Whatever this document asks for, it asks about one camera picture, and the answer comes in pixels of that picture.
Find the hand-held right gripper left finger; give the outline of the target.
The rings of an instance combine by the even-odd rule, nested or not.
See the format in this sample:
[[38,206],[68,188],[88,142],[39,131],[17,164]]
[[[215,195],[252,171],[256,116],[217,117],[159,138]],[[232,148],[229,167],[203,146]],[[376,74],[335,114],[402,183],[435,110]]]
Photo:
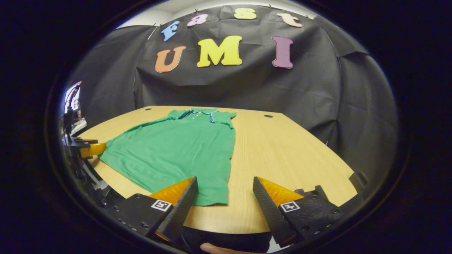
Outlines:
[[134,235],[174,244],[197,194],[198,179],[189,177],[150,195],[136,193],[115,201],[106,212]]

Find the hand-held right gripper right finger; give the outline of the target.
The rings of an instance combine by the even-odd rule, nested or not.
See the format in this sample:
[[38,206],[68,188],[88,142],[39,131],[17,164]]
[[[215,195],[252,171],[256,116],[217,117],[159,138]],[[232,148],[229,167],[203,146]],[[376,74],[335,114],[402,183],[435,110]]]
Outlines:
[[254,177],[253,192],[280,247],[314,241],[345,215],[344,209],[329,201],[321,186],[309,192],[289,190]]

